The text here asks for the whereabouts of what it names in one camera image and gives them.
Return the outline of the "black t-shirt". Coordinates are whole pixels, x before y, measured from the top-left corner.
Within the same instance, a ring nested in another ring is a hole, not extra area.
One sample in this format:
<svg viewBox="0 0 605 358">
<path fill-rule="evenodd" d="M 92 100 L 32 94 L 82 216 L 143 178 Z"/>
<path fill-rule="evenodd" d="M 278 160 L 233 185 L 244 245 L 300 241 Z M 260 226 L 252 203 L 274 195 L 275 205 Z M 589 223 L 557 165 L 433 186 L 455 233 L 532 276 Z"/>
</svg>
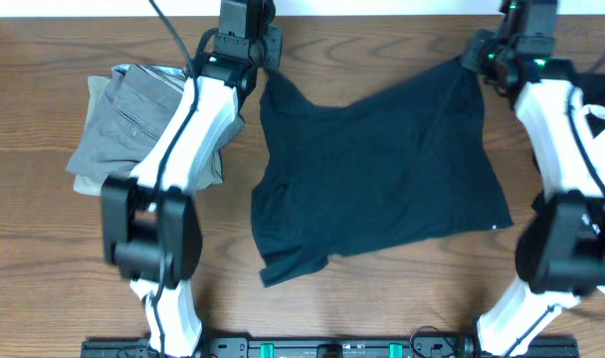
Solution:
<svg viewBox="0 0 605 358">
<path fill-rule="evenodd" d="M 484 150 L 478 77 L 458 59 L 345 107 L 270 73 L 260 104 L 270 156 L 251 224 L 266 286 L 334 255 L 512 223 Z"/>
</svg>

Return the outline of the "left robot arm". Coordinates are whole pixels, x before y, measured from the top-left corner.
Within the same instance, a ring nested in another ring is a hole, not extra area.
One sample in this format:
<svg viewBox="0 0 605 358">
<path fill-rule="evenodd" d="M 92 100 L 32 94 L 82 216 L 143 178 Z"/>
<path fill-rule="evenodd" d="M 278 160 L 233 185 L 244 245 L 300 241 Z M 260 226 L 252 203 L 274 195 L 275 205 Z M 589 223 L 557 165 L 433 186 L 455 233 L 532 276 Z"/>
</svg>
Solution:
<svg viewBox="0 0 605 358">
<path fill-rule="evenodd" d="M 203 238 L 196 177 L 256 86 L 280 65 L 283 33 L 271 1 L 223 0 L 219 25 L 187 60 L 179 106 L 150 153 L 126 178 L 101 187 L 103 254 L 145 308 L 147 339 L 86 342 L 85 357 L 197 357 L 202 323 L 191 277 Z"/>
</svg>

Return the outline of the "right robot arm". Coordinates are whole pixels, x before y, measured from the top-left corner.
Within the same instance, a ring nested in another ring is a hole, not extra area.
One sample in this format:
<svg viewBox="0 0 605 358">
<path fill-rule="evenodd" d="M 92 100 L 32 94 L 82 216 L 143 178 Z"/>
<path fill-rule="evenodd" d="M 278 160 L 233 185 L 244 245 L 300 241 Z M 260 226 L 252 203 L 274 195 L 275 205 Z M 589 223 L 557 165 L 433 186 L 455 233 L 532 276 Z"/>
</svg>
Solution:
<svg viewBox="0 0 605 358">
<path fill-rule="evenodd" d="M 542 331 L 583 297 L 605 294 L 605 128 L 591 129 L 571 61 L 553 57 L 557 3 L 504 1 L 501 10 L 500 27 L 478 31 L 462 64 L 506 97 L 524 126 L 544 204 L 517 242 L 513 281 L 453 353 L 574 356 L 573 340 Z"/>
</svg>

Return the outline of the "black garment pile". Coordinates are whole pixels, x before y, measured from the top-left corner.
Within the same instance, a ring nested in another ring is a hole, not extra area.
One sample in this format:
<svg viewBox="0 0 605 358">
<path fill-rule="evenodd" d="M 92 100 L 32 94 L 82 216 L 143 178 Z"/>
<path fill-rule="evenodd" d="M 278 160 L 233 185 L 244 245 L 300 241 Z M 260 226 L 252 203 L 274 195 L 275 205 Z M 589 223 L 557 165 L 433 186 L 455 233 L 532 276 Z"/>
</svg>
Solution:
<svg viewBox="0 0 605 358">
<path fill-rule="evenodd" d="M 605 75 L 582 74 L 578 78 L 583 91 L 583 103 L 605 108 Z M 586 120 L 594 137 L 605 130 L 605 114 L 596 114 L 595 109 L 589 109 Z"/>
</svg>

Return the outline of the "black mounting rail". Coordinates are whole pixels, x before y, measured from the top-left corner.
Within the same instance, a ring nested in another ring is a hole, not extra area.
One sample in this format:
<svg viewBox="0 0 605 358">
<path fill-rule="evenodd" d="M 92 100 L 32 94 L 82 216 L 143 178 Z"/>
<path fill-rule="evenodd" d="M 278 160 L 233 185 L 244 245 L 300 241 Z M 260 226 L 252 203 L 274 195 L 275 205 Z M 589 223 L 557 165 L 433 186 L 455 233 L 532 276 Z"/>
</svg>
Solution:
<svg viewBox="0 0 605 358">
<path fill-rule="evenodd" d="M 203 339 L 189 357 L 201 358 L 411 358 L 502 357 L 480 352 L 470 335 L 420 328 L 410 338 L 397 339 L 248 339 L 232 336 Z M 82 343 L 82 358 L 160 357 L 147 339 L 93 339 Z M 578 358 L 576 339 L 566 336 L 535 338 L 523 358 Z"/>
</svg>

